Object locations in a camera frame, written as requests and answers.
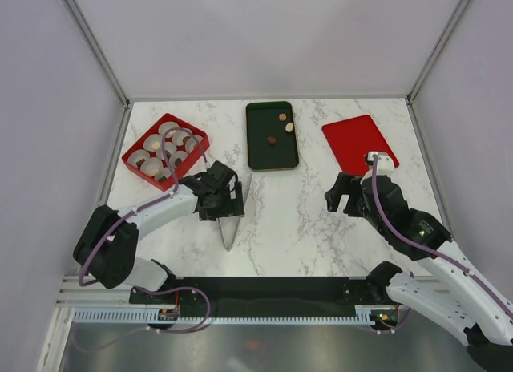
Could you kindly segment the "metal tongs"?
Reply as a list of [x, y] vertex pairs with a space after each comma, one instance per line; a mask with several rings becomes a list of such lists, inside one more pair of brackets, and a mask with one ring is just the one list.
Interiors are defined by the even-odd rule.
[[[242, 203], [246, 205], [249, 190], [252, 185], [253, 174], [249, 173], [247, 176], [243, 176], [241, 181], [242, 185]], [[243, 216], [231, 216], [219, 219], [220, 232], [223, 240], [224, 249], [230, 252], [234, 246], [236, 234], [240, 225], [240, 221]]]

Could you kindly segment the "red box lid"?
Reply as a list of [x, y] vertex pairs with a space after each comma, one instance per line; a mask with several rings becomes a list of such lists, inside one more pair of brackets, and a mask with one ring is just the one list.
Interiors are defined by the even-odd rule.
[[363, 176], [368, 171], [366, 156], [369, 152], [385, 152], [399, 166], [399, 161], [370, 115], [329, 123], [321, 131], [338, 162], [341, 171]]

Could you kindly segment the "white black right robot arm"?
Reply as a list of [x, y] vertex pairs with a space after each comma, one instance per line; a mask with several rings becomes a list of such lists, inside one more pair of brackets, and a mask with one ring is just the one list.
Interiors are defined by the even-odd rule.
[[450, 232], [432, 215], [410, 208], [388, 176], [341, 173], [325, 193], [335, 212], [347, 196], [344, 213], [363, 218], [388, 245], [445, 284], [444, 297], [416, 284], [412, 276], [383, 261], [366, 283], [369, 299], [407, 305], [457, 338], [485, 371], [512, 369], [512, 303], [466, 258]]

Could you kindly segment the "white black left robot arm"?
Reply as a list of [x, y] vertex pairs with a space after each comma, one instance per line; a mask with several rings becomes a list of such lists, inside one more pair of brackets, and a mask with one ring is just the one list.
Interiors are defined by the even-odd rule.
[[106, 204], [96, 208], [73, 251], [81, 265], [79, 284], [100, 283], [106, 289], [125, 284], [158, 303], [169, 302], [176, 291], [174, 274], [160, 261], [138, 257], [137, 247], [150, 233], [192, 214], [200, 221], [243, 216], [242, 183], [236, 172], [216, 161], [139, 204], [120, 210]]

